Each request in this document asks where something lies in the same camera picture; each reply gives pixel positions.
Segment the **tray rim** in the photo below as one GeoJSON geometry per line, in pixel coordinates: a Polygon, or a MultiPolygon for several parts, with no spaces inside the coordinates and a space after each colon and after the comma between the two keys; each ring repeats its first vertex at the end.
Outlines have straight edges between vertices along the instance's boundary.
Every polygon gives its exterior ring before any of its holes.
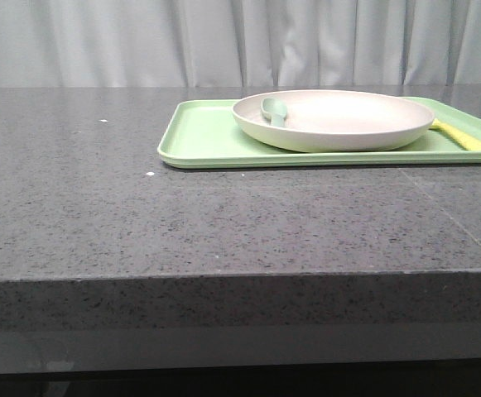
{"type": "MultiPolygon", "coordinates": [[[[481,123],[481,118],[460,111],[441,101],[403,96],[419,103],[430,102],[434,106],[455,110],[464,117],[481,123]]],[[[168,165],[182,169],[218,169],[218,168],[261,168],[261,167],[297,167],[297,166],[332,166],[332,165],[415,165],[436,164],[448,165],[459,163],[481,163],[481,151],[371,151],[371,152],[326,152],[326,153],[281,153],[270,155],[216,156],[216,157],[186,157],[173,155],[164,150],[170,139],[171,128],[180,116],[183,108],[205,104],[208,106],[233,106],[241,98],[236,99],[191,99],[176,105],[175,111],[168,122],[165,133],[157,147],[157,153],[168,165]]]]}

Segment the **spoon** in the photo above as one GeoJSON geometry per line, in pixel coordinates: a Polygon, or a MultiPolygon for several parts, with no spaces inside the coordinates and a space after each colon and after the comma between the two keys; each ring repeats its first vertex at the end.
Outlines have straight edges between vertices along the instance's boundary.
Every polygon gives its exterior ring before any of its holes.
{"type": "Polygon", "coordinates": [[[431,124],[430,129],[446,134],[452,141],[467,151],[481,151],[481,141],[479,139],[474,138],[466,132],[462,132],[446,122],[441,122],[440,120],[435,119],[431,124]]]}
{"type": "Polygon", "coordinates": [[[275,98],[264,98],[261,104],[262,115],[274,127],[284,127],[284,119],[288,110],[284,102],[275,98]]]}

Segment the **speckled stone surface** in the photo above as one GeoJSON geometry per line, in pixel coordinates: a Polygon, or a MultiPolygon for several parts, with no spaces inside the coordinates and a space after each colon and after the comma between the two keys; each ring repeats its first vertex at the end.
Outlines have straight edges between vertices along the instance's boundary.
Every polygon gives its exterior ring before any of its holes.
{"type": "Polygon", "coordinates": [[[0,331],[480,320],[481,165],[161,162],[177,103],[270,90],[0,89],[0,331]]]}

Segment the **plate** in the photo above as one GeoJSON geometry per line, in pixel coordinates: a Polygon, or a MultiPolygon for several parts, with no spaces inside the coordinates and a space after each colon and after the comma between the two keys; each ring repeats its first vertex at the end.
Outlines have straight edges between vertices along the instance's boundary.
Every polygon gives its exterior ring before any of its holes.
{"type": "Polygon", "coordinates": [[[390,151],[426,133],[435,115],[410,100],[358,91],[303,89],[261,93],[233,105],[233,117],[249,136],[271,146],[308,153],[390,151]],[[288,108],[284,127],[261,113],[264,98],[288,108]]]}

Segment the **countertop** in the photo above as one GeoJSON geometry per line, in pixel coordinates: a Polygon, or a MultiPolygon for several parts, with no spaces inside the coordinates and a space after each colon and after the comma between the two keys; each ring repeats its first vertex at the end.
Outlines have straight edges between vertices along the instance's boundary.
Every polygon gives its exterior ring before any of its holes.
{"type": "MultiPolygon", "coordinates": [[[[178,103],[273,89],[1,88],[0,333],[481,322],[481,165],[156,153],[178,103]]],[[[338,89],[481,118],[481,84],[338,89]]]]}

